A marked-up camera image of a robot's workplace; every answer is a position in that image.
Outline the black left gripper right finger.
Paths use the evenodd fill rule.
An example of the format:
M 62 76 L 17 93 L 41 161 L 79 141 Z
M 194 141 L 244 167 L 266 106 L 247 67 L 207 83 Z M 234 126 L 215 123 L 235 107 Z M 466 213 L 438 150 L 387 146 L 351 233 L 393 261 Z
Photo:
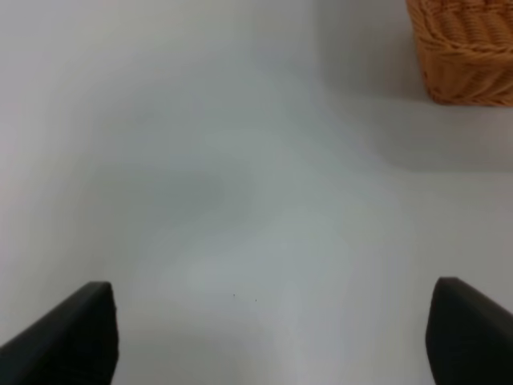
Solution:
M 437 384 L 511 384 L 512 313 L 459 278 L 439 278 L 426 326 Z

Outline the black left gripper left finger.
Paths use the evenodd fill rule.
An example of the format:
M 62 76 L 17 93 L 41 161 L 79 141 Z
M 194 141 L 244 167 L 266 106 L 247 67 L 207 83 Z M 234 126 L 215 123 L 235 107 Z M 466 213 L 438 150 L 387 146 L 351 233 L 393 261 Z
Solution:
M 118 360 L 112 285 L 89 282 L 1 346 L 1 383 L 110 384 Z

